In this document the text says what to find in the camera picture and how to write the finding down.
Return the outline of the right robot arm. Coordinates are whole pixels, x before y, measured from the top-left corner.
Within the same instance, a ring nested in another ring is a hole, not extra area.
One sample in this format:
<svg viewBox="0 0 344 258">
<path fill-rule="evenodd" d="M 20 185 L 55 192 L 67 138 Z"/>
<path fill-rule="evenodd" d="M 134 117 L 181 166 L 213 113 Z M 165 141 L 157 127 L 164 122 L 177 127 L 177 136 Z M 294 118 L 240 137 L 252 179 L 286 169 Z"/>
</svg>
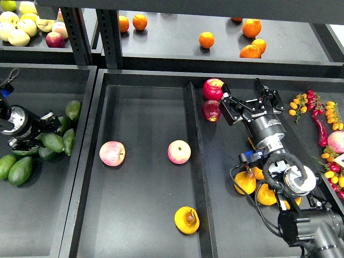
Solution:
<svg viewBox="0 0 344 258">
<path fill-rule="evenodd" d="M 285 129 L 279 120 L 283 102 L 275 90 L 254 81 L 255 99 L 235 98 L 221 87 L 219 108 L 228 124 L 242 122 L 254 150 L 239 155 L 239 168 L 259 167 L 264 183 L 276 197 L 277 225 L 265 226 L 303 257 L 343 257 L 343 207 L 322 174 L 304 166 L 282 144 Z"/>
</svg>

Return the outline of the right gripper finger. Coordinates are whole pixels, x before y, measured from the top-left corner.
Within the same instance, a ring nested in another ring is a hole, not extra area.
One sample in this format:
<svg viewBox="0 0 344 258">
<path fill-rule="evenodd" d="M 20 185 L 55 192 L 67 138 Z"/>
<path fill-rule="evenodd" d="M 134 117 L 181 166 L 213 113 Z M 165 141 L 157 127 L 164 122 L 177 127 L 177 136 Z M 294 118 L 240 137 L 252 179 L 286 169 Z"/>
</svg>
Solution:
<svg viewBox="0 0 344 258">
<path fill-rule="evenodd" d="M 284 111 L 283 101 L 277 90 L 270 90 L 259 78 L 254 81 L 254 93 L 260 110 L 281 114 Z"/>
<path fill-rule="evenodd" d="M 249 113 L 254 113 L 256 111 L 255 107 L 249 106 L 247 102 L 233 97 L 226 83 L 221 86 L 221 90 L 223 95 L 220 100 L 219 108 L 227 123 L 232 126 L 243 119 L 248 121 L 248 118 L 244 118 L 243 111 L 246 110 Z"/>
</svg>

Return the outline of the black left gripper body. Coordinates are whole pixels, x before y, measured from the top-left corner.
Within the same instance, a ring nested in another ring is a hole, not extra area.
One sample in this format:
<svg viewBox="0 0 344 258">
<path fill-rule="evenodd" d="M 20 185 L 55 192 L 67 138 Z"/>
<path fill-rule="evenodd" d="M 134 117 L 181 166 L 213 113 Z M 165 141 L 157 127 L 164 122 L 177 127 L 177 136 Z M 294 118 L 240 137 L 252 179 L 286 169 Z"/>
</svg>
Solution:
<svg viewBox="0 0 344 258">
<path fill-rule="evenodd" d="M 49 112 L 38 117 L 31 112 L 12 112 L 9 122 L 14 128 L 8 130 L 9 146 L 12 150 L 29 151 L 32 147 L 42 146 L 37 137 L 42 133 L 60 133 L 58 117 Z"/>
</svg>

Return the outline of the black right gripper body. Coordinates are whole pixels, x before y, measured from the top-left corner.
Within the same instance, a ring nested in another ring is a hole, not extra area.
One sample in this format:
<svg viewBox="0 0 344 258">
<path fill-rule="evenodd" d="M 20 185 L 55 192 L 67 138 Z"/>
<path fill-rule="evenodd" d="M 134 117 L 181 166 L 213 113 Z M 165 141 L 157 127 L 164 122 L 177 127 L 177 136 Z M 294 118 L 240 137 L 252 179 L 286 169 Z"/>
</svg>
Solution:
<svg viewBox="0 0 344 258">
<path fill-rule="evenodd" d="M 243 109 L 243 124 L 255 148 L 266 147 L 284 138 L 286 131 L 271 106 L 264 104 L 264 109 L 261 109 L 258 99 L 245 104 L 252 111 Z"/>
</svg>

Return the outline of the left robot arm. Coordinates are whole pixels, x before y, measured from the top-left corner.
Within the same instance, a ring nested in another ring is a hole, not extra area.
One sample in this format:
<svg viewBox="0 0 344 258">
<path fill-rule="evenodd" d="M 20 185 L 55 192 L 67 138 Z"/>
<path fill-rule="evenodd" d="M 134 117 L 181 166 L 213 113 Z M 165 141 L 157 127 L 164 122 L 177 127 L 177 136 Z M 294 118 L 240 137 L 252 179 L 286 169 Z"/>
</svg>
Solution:
<svg viewBox="0 0 344 258">
<path fill-rule="evenodd" d="M 44 133 L 60 133 L 62 125 L 52 112 L 39 117 L 21 105 L 9 105 L 6 98 L 13 92 L 11 82 L 19 75 L 13 68 L 1 82 L 1 134 L 10 137 L 9 146 L 13 151 L 30 151 L 42 146 L 39 137 Z"/>
</svg>

